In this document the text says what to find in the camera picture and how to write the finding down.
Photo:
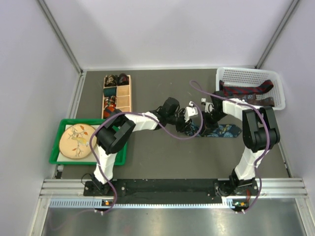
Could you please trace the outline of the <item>blue floral tie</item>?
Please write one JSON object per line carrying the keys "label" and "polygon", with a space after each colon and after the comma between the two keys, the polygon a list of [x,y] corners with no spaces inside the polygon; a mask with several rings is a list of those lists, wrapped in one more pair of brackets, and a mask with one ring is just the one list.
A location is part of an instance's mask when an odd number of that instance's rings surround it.
{"label": "blue floral tie", "polygon": [[[199,129],[199,125],[192,123],[190,130],[185,131],[187,136],[193,136]],[[198,133],[197,137],[214,138],[237,138],[242,133],[242,129],[235,124],[219,124],[214,129],[204,129]]]}

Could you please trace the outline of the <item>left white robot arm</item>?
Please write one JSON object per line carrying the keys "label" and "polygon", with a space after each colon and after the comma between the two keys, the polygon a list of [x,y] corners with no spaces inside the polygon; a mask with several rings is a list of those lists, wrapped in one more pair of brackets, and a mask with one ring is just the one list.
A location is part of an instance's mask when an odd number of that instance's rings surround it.
{"label": "left white robot arm", "polygon": [[90,138],[91,141],[96,138],[96,146],[91,147],[96,159],[96,168],[91,177],[93,191],[100,196],[108,194],[111,189],[116,191],[110,182],[116,155],[124,148],[133,132],[165,129],[168,124],[175,126],[179,133],[189,132],[191,118],[200,113],[200,108],[193,102],[180,109],[178,100],[172,97],[167,98],[157,109],[145,113],[114,109]]}

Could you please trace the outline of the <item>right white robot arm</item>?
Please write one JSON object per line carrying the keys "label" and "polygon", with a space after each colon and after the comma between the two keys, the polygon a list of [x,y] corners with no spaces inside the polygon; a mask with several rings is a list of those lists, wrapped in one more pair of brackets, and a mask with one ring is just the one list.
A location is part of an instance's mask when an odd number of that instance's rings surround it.
{"label": "right white robot arm", "polygon": [[220,183],[221,196],[240,195],[256,185],[257,169],[264,156],[280,141],[280,131],[272,106],[256,106],[244,100],[225,97],[222,91],[210,94],[213,109],[204,112],[204,128],[217,124],[226,115],[242,122],[245,145],[239,164],[232,170],[228,182]]}

